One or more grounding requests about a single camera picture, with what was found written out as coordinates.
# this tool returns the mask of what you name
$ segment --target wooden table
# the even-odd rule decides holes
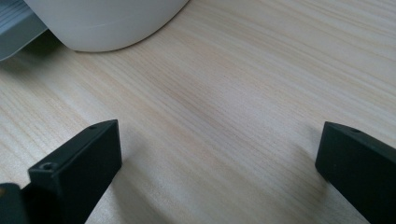
[[[0,63],[0,182],[118,119],[88,223],[366,223],[314,167],[325,120],[396,146],[391,0],[191,0],[126,49],[46,33]]]

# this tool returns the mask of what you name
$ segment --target white object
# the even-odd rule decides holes
[[[188,0],[24,0],[70,49],[130,46],[171,20]]]

